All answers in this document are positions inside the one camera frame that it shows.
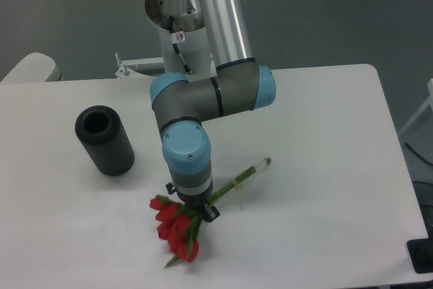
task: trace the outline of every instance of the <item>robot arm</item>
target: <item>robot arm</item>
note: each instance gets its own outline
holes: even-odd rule
[[[209,206],[212,165],[202,122],[270,105],[276,86],[271,70],[252,55],[240,1],[199,1],[217,76],[190,83],[184,74],[168,72],[152,83],[150,95],[173,178],[168,192],[199,206],[210,222],[219,213]]]

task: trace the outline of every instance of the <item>black foam tube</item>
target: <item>black foam tube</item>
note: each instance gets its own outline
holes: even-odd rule
[[[135,155],[122,121],[107,106],[91,106],[75,122],[75,133],[101,173],[117,176],[133,165]]]

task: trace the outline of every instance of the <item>flower petal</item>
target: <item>flower petal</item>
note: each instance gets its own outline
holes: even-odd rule
[[[173,223],[176,219],[177,209],[179,209],[179,204],[166,206],[156,215],[155,218],[163,223]]]
[[[177,216],[176,221],[179,225],[178,230],[181,233],[185,232],[189,228],[189,226],[191,226],[191,218],[187,215]]]
[[[177,256],[187,262],[192,262],[196,259],[198,254],[199,245],[198,242],[194,242],[192,246],[192,253],[190,257],[187,257],[187,243],[185,241],[179,242],[177,246]]]
[[[161,211],[165,207],[165,205],[157,198],[151,199],[149,206],[152,209],[159,210],[159,211]]]
[[[168,235],[170,235],[170,225],[166,223],[161,223],[159,226],[157,226],[156,230],[158,230],[158,237],[160,239],[168,239]]]
[[[176,254],[179,246],[179,239],[177,237],[177,230],[174,228],[171,228],[170,230],[170,233],[168,235],[168,243],[170,244],[170,251],[173,254]]]

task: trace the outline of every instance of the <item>green stem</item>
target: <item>green stem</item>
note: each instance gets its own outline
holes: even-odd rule
[[[174,255],[171,260],[165,265],[165,269],[168,269],[169,267],[174,267],[175,265],[178,265],[181,262],[181,259]]]
[[[193,229],[193,233],[192,233],[192,239],[193,240],[197,240],[198,237],[198,233],[200,231],[200,226],[202,225],[203,219],[200,217],[200,219],[198,219],[198,222],[196,223],[196,226]]]
[[[271,163],[271,159],[265,158],[265,160],[266,160],[266,163],[268,166]],[[243,171],[240,175],[238,175],[235,178],[234,182],[228,183],[227,185],[222,187],[220,190],[213,193],[213,195],[210,197],[210,205],[213,206],[221,197],[224,196],[224,194],[226,194],[228,191],[233,189],[235,187],[235,184],[242,183],[247,178],[253,176],[255,173],[256,173],[256,168],[254,167],[254,165],[251,166],[250,168],[246,169],[245,171]]]

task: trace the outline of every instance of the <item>white tabletop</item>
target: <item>white tabletop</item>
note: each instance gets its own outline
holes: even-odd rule
[[[205,224],[192,264],[171,258],[150,198],[170,180],[150,77],[0,86],[0,288],[350,288],[431,280],[406,241],[426,238],[371,66],[276,70],[268,107],[204,123],[214,185],[272,165]],[[76,138],[89,106],[115,109],[132,169],[102,175]]]

